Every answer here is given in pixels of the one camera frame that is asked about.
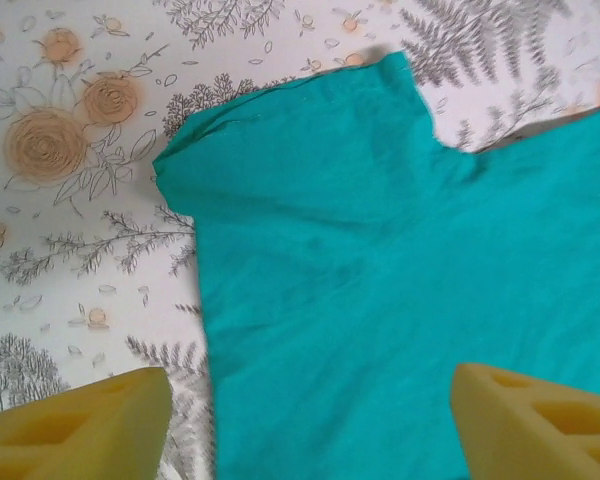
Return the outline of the floral tablecloth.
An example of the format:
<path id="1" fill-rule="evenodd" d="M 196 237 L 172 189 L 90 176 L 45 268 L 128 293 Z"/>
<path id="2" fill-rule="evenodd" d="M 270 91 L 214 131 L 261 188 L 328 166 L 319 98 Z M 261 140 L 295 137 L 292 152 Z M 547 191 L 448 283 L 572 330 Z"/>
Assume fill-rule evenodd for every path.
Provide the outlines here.
<path id="1" fill-rule="evenodd" d="M 0 0 L 0 411 L 161 366 L 156 480 L 216 480 L 197 232 L 153 160 L 200 111 L 391 51 L 453 150 L 600 102 L 600 0 Z"/>

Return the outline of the teal t-shirt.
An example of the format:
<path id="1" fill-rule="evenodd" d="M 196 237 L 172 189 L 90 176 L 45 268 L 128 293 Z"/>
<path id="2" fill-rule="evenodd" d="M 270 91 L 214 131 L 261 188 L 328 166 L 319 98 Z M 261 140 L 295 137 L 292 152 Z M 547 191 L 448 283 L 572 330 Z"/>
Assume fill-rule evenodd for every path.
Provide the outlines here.
<path id="1" fill-rule="evenodd" d="M 453 150 L 393 53 L 191 115 L 154 168 L 195 223 L 217 480 L 453 480 L 463 361 L 600 393 L 600 110 Z"/>

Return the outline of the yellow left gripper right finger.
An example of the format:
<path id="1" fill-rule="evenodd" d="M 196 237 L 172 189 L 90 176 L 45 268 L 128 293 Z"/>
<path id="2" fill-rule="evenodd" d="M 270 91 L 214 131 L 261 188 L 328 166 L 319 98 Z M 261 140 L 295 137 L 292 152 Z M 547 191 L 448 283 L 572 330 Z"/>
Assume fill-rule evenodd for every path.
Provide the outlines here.
<path id="1" fill-rule="evenodd" d="M 600 395 L 464 363 L 452 414 L 471 480 L 600 480 Z"/>

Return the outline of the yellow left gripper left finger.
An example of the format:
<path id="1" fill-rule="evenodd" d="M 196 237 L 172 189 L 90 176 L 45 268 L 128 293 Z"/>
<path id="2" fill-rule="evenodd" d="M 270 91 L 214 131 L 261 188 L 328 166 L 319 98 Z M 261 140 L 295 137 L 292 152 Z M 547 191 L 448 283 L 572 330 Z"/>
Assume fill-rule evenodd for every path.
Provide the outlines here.
<path id="1" fill-rule="evenodd" d="M 160 367 L 0 412 L 0 480 L 155 480 L 171 412 Z"/>

